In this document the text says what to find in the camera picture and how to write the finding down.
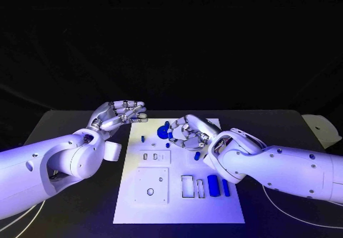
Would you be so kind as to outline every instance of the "oval hole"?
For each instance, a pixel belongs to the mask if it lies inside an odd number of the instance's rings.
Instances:
[[[32,161],[26,162],[26,167],[28,167],[29,171],[32,172],[33,171],[33,163],[32,163]]]
[[[152,196],[155,194],[155,190],[150,188],[149,189],[149,195]]]

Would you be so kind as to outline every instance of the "robotic hand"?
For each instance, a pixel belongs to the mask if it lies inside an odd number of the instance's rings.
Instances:
[[[186,140],[173,138],[182,126]],[[232,183],[247,175],[268,188],[293,195],[343,203],[343,157],[283,146],[267,147],[253,135],[222,131],[209,120],[186,115],[169,129],[170,142],[191,151],[208,144],[204,162]]]
[[[121,145],[106,140],[121,125],[149,121],[144,111],[143,102],[104,103],[85,129],[0,153],[0,219],[91,177],[103,159],[119,160]]]

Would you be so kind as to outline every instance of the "robotic arm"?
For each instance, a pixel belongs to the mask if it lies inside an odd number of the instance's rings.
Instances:
[[[149,121],[144,111],[143,102],[104,103],[85,129],[0,153],[0,219],[91,177],[103,159],[119,160],[121,145],[106,140],[121,125]]]
[[[182,125],[186,140],[173,138]],[[170,142],[191,151],[208,144],[204,162],[232,183],[247,175],[268,188],[293,195],[343,203],[343,157],[309,150],[270,146],[244,131],[222,131],[193,115],[170,125]]]

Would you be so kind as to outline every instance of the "cable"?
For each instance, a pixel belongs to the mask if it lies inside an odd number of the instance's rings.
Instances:
[[[23,216],[31,212],[31,210],[36,207],[36,205],[26,211],[26,213],[8,225],[5,226],[2,229],[0,229],[0,232],[8,228],[10,227],[22,218]]]
[[[29,225],[26,226],[26,228],[23,229],[23,231],[19,233],[19,235],[16,236],[16,238],[21,237],[21,235],[23,234],[23,232],[26,231],[26,229],[29,228],[31,224],[33,223],[33,221],[35,221],[35,219],[36,219],[36,217],[38,217],[38,214],[39,214],[39,212],[41,212],[41,210],[42,210],[44,205],[45,205],[45,200],[44,200],[44,203],[42,203],[42,205],[41,205],[41,208],[39,208],[39,210],[38,210],[38,213],[36,213],[33,219],[31,220]]]
[[[332,202],[332,201],[329,201],[329,202],[343,207],[343,204],[342,204],[342,203]]]
[[[317,226],[317,227],[343,229],[343,227],[330,227],[330,226],[325,226],[325,225],[319,225],[319,224],[310,223],[310,222],[303,221],[302,219],[296,218],[294,216],[291,216],[291,215],[290,215],[289,213],[286,213],[286,212],[278,208],[278,206],[274,204],[274,202],[273,202],[273,200],[271,200],[271,198],[270,198],[270,196],[268,196],[268,194],[267,194],[264,185],[263,185],[263,190],[264,190],[264,193],[266,193],[266,195],[267,195],[267,198],[270,199],[270,202],[273,203],[274,207],[276,207],[287,216],[290,216],[290,217],[294,218],[296,220],[299,220],[299,221],[302,221],[302,222],[304,222],[304,223],[307,223],[307,224],[310,224],[310,225],[315,225],[315,226]]]

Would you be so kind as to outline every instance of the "gray table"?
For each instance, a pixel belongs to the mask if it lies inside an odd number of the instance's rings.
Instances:
[[[74,133],[84,128],[91,111],[49,111],[26,144]],[[267,145],[283,145],[325,152],[296,111],[149,111],[150,118],[179,118],[195,114],[219,118],[224,130],[232,127],[251,133]],[[110,139],[121,143],[119,162],[104,161],[95,175],[52,197],[22,237],[343,237],[343,230],[319,228],[287,217],[270,203],[261,184],[247,176],[238,184],[245,224],[113,224],[130,125]],[[343,226],[343,208],[333,204],[267,190],[276,204],[291,215],[313,223]],[[39,206],[5,230],[15,237],[28,225]],[[3,227],[18,216],[0,221]]]

